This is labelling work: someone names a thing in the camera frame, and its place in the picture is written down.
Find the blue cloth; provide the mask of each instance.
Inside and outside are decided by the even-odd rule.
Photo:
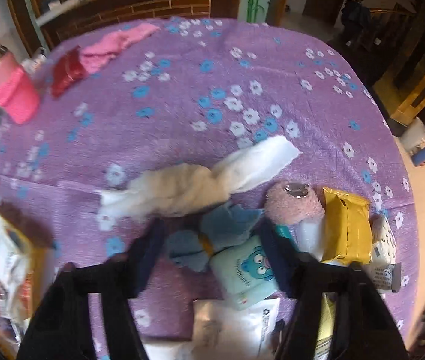
[[[218,253],[246,242],[262,213],[263,210],[245,210],[240,204],[226,202],[202,217],[199,232],[180,230],[171,234],[166,240],[168,257],[179,266],[202,272],[209,256],[199,240],[200,233],[208,238],[214,253]]]

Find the table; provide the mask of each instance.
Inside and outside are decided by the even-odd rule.
[[[57,267],[89,266],[122,251],[146,226],[101,220],[101,189],[181,162],[210,167],[238,147],[283,134],[302,154],[276,181],[355,192],[373,202],[371,218],[379,212],[389,218],[403,287],[385,301],[405,337],[418,274],[413,195],[393,136],[351,66],[323,42],[281,28],[228,19],[149,21],[161,30],[59,100],[45,93],[29,123],[2,123],[0,203],[20,209],[24,226],[53,234]],[[139,23],[65,41],[42,73],[76,45]],[[261,207],[273,182],[232,200]],[[192,301],[211,297],[220,291],[210,273],[161,257],[148,288],[130,304],[143,335],[189,339]],[[101,357],[107,347],[98,307],[92,296]],[[292,307],[282,298],[280,318]]]

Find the white towel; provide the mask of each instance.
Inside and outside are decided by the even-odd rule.
[[[125,191],[102,191],[100,214],[144,218],[149,214],[175,217],[198,212],[271,180],[299,154],[297,147],[278,135],[235,151],[212,170],[183,163],[146,171],[130,181]]]

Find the yellow packaging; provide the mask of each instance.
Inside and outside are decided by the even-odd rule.
[[[20,250],[28,263],[28,273],[26,280],[20,288],[20,299],[24,309],[24,320],[27,323],[32,317],[46,289],[53,280],[53,250],[45,245],[41,245],[38,240],[32,241],[9,223],[0,215],[0,223],[4,224],[4,230],[16,244],[20,245]],[[5,338],[0,330],[0,350],[8,358],[16,358],[18,346]]]
[[[324,187],[326,199],[323,262],[353,261],[368,264],[372,233],[369,225],[369,200],[349,192]]]

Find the white container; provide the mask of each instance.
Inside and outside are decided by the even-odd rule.
[[[425,142],[425,126],[421,119],[416,117],[399,140],[407,152]]]

